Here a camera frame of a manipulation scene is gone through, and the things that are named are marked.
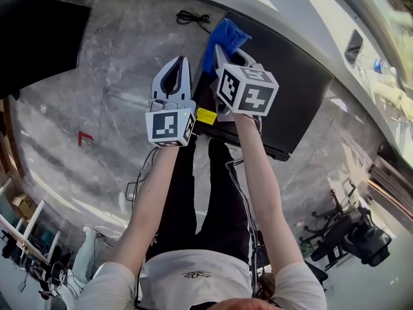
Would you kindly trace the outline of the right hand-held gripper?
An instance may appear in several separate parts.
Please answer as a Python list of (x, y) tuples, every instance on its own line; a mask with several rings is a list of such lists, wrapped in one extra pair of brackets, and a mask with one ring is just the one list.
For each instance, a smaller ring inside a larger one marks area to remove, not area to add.
[(267, 116), (279, 89), (271, 72), (243, 50), (234, 52), (232, 64), (220, 44), (214, 47), (214, 88), (217, 118), (233, 121), (233, 113)]

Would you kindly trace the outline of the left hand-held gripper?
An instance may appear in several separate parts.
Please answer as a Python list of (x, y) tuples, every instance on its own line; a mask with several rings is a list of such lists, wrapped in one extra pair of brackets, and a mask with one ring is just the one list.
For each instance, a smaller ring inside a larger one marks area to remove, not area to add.
[[(191, 99), (192, 78), (188, 59), (177, 56), (153, 78), (150, 112), (145, 114), (148, 141), (156, 147), (185, 147), (196, 122)], [(172, 96), (182, 103), (166, 102)]]

